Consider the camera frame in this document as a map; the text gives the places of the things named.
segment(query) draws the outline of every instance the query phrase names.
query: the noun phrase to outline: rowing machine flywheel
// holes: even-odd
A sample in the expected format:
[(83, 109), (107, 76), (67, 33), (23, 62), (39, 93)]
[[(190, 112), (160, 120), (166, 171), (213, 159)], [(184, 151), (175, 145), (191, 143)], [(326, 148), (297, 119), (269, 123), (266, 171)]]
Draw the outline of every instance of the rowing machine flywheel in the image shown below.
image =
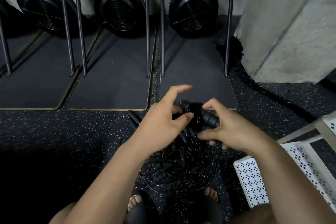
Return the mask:
[(106, 29), (121, 37), (145, 32), (144, 0), (95, 0), (95, 13)]
[[(70, 35), (78, 35), (76, 5), (66, 0)], [(39, 26), (53, 35), (65, 37), (62, 0), (17, 0), (22, 12), (36, 21)]]
[(218, 0), (170, 0), (168, 14), (170, 26), (180, 35), (206, 35), (217, 18)]

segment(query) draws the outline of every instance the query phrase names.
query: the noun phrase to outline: foot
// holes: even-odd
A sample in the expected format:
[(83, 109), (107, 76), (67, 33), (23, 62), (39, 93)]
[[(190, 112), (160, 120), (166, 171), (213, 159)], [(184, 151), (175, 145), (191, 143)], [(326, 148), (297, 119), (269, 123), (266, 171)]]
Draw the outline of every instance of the foot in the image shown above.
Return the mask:
[(134, 195), (132, 196), (130, 199), (129, 199), (129, 202), (128, 202), (128, 207), (127, 207), (127, 212), (129, 213), (133, 207), (140, 203), (142, 201), (142, 197), (140, 195)]
[(217, 191), (215, 191), (212, 188), (206, 187), (204, 189), (204, 195), (206, 197), (211, 198), (212, 200), (214, 200), (216, 203), (218, 203), (218, 196), (217, 196)]

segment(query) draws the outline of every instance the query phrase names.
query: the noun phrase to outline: gym floor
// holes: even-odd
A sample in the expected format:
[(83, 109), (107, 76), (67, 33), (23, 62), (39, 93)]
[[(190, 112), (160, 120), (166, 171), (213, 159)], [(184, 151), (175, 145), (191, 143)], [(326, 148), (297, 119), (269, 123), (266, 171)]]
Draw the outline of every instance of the gym floor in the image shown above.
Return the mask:
[[(235, 25), (239, 17), (234, 18)], [(160, 34), (153, 62), (149, 105), (159, 100)], [(237, 112), (279, 139), (307, 125), (303, 117), (254, 91), (246, 85), (238, 70), (229, 74), (239, 108)], [(9, 222), (48, 221), (66, 205), (77, 201), (98, 173), (112, 158), (122, 138), (133, 129), (126, 112), (70, 111), (67, 108), (78, 78), (67, 99), (57, 111), (0, 111), (0, 163), (2, 180), (2, 219)], [(263, 87), (291, 100), (316, 117), (336, 110), (335, 93), (318, 84), (263, 83)], [(332, 173), (336, 154), (323, 141), (316, 151)], [(225, 213), (225, 221), (249, 209), (233, 162), (244, 153), (227, 150), (215, 178)], [(187, 223), (183, 193), (167, 195), (149, 192), (158, 213), (167, 223)], [(168, 197), (177, 197), (166, 207)]]

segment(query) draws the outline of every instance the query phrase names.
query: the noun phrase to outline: white pillar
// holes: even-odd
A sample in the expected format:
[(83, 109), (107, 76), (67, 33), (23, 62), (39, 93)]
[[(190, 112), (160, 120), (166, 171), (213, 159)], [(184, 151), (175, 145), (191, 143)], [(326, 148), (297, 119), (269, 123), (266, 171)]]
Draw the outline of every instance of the white pillar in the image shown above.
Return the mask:
[(235, 35), (256, 82), (319, 82), (336, 68), (336, 0), (249, 0)]

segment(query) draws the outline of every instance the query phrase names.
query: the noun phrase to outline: steel leg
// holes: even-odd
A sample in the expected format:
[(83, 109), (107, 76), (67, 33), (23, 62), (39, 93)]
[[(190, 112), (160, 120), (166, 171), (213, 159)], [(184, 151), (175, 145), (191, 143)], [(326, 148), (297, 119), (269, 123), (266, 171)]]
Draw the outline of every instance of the steel leg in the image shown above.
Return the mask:
[(161, 76), (165, 76), (165, 0), (161, 0)]
[(64, 23), (65, 23), (65, 32), (66, 32), (66, 39), (68, 40), (68, 49), (69, 49), (69, 58), (70, 58), (70, 66), (71, 66), (71, 74), (70, 76), (73, 76), (75, 73), (74, 69), (74, 56), (72, 53), (72, 43), (70, 38), (70, 32), (69, 32), (69, 22), (68, 22), (68, 13), (67, 13), (67, 1), (62, 0), (63, 5), (63, 16), (64, 16)]
[(0, 35), (1, 35), (3, 53), (5, 55), (5, 60), (6, 60), (7, 75), (11, 75), (12, 74), (11, 57), (9, 56), (7, 39), (6, 39), (5, 34), (3, 32), (1, 17), (0, 17)]
[(79, 27), (79, 38), (81, 40), (81, 48), (82, 48), (82, 60), (83, 60), (83, 77), (87, 74), (87, 65), (86, 65), (86, 52), (85, 52), (85, 43), (83, 37), (83, 28), (82, 28), (82, 6), (81, 0), (76, 0), (77, 3), (77, 20)]
[(228, 76), (229, 52), (230, 52), (230, 28), (231, 28), (231, 21), (232, 21), (232, 10), (233, 10), (233, 0), (229, 0), (229, 10), (227, 13), (227, 34), (226, 34), (225, 67), (224, 67), (225, 77)]
[(146, 46), (147, 46), (147, 70), (146, 77), (149, 78), (149, 70), (150, 70), (150, 47), (149, 47), (149, 0), (145, 0), (146, 4)]

